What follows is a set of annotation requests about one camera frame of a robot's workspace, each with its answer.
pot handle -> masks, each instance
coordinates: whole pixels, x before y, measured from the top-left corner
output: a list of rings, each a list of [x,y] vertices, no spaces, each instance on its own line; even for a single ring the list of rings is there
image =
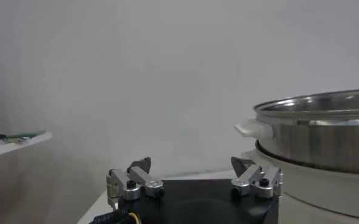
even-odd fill
[[[273,136],[271,126],[256,119],[249,119],[246,122],[236,124],[235,129],[243,137],[253,137],[258,140],[272,138]]]

metal bracket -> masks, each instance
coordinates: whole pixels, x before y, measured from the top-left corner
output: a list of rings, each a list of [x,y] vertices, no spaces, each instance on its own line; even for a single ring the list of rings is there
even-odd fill
[[[260,198],[271,198],[282,195],[283,173],[278,167],[270,167],[262,179],[256,182],[257,196]]]
[[[261,178],[261,167],[258,165],[251,165],[248,169],[238,178],[232,179],[233,191],[239,196],[245,196],[250,193],[251,184],[255,183]]]
[[[145,192],[150,197],[159,198],[163,196],[163,181],[153,179],[148,173],[138,166],[131,167],[129,172],[131,180],[139,182],[145,187]]]
[[[120,169],[112,169],[106,176],[108,204],[115,210],[118,198],[125,200],[136,200],[140,198],[140,184],[130,180]]]
[[[251,189],[255,189],[256,196],[260,198],[271,198],[274,194],[276,196],[282,195],[283,173],[281,169],[272,166],[267,171],[264,171],[258,165],[246,164],[244,161],[239,162],[241,162],[240,169],[243,169],[243,166],[249,167],[240,177],[232,179],[232,192],[234,194],[238,197],[243,197],[249,194]]]

bolt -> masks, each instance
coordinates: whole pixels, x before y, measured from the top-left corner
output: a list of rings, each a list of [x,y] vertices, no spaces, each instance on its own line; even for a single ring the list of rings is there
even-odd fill
[[[133,188],[135,188],[136,187],[136,181],[134,181],[134,180],[128,180],[127,182],[126,182],[126,188],[128,188],[128,189],[133,189]]]
[[[267,187],[267,186],[269,186],[269,180],[268,180],[268,179],[265,179],[265,178],[262,178],[262,179],[259,181],[259,186],[261,186],[261,187]]]

white cooker base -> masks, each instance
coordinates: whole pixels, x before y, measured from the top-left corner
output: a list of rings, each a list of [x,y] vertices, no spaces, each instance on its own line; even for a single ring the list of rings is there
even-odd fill
[[[321,208],[320,210],[333,211],[334,214],[359,219],[359,175],[286,163],[271,158],[257,149],[243,153],[242,157],[264,167],[273,165],[281,168],[284,173],[283,191],[289,196],[297,198],[306,205]]]
[[[289,195],[280,198],[281,224],[359,224],[359,218],[315,207]]]

